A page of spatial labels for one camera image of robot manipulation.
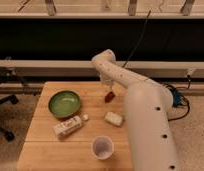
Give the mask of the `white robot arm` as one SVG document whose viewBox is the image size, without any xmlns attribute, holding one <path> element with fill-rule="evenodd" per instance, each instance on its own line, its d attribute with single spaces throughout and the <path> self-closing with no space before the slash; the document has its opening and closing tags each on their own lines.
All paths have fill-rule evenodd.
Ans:
<svg viewBox="0 0 204 171">
<path fill-rule="evenodd" d="M 167 112 L 173 95 L 156 81 L 119 67 L 112 50 L 92 58 L 106 84 L 116 81 L 126 88 L 123 103 L 134 171 L 181 171 Z"/>
</svg>

